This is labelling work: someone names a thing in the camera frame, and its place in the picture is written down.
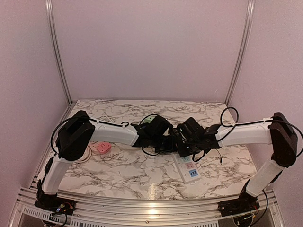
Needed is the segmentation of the white long power strip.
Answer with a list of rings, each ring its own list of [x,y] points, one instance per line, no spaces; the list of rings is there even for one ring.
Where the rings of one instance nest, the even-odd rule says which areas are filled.
[[[180,157],[179,154],[173,153],[172,157],[184,184],[195,184],[201,179],[201,175],[191,156]]]

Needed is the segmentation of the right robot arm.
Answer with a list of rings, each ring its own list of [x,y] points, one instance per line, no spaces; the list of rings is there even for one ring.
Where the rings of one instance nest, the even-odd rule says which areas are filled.
[[[239,212],[246,211],[256,201],[257,196],[273,183],[285,168],[296,162],[299,156],[297,132],[299,130],[280,112],[261,121],[234,125],[220,123],[205,129],[190,117],[175,129],[179,140],[178,151],[183,156],[194,156],[200,151],[207,154],[212,149],[232,145],[272,145],[271,158],[263,164],[253,178],[246,182],[239,197],[228,202],[235,203],[234,207]]]

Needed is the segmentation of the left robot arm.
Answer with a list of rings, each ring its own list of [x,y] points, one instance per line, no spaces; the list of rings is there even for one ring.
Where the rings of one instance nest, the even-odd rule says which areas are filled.
[[[120,143],[135,148],[153,148],[156,154],[177,150],[172,135],[172,124],[154,114],[152,120],[139,124],[105,122],[90,118],[85,111],[78,111],[73,117],[60,123],[51,137],[54,157],[47,163],[44,175],[38,182],[37,200],[49,210],[60,206],[57,197],[59,185],[69,166],[80,159],[90,142],[102,141]]]

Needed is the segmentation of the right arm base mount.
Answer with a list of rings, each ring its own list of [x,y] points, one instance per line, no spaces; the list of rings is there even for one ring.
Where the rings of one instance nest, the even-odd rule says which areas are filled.
[[[221,201],[218,203],[218,211],[222,217],[237,215],[260,208],[258,200],[248,202],[244,200],[234,199],[228,201]]]

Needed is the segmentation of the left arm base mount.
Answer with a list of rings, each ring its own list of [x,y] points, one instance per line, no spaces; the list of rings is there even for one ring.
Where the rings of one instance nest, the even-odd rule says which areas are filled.
[[[56,210],[61,205],[64,205],[64,207],[62,208],[62,211],[60,211],[59,213],[63,213],[64,211],[67,215],[72,215],[75,209],[76,201],[56,197],[54,199],[46,199],[46,200],[36,199],[34,203],[35,207],[51,212],[56,212]]]

